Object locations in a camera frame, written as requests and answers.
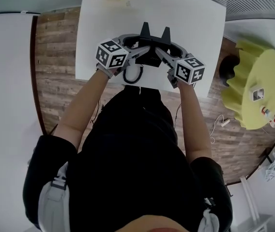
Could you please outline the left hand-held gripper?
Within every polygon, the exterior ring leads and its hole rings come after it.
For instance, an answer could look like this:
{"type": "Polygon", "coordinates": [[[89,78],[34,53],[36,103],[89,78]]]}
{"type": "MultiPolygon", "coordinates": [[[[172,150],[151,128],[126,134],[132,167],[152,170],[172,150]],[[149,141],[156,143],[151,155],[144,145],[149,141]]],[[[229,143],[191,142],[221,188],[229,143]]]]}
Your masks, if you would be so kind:
{"type": "Polygon", "coordinates": [[[95,55],[96,70],[103,72],[108,78],[123,72],[129,66],[129,59],[138,58],[151,48],[140,47],[139,38],[139,34],[123,34],[99,43],[95,55]]]}

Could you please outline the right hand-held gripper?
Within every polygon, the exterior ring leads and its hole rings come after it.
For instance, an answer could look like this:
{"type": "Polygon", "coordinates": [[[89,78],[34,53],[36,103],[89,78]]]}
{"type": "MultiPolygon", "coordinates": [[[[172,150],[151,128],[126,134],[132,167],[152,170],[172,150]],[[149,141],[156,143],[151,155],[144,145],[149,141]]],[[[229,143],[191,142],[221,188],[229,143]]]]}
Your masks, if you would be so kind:
{"type": "Polygon", "coordinates": [[[161,61],[170,67],[168,80],[173,88],[178,82],[193,85],[203,78],[205,64],[181,46],[171,42],[170,54],[159,47],[155,48],[155,53],[161,61]]]}

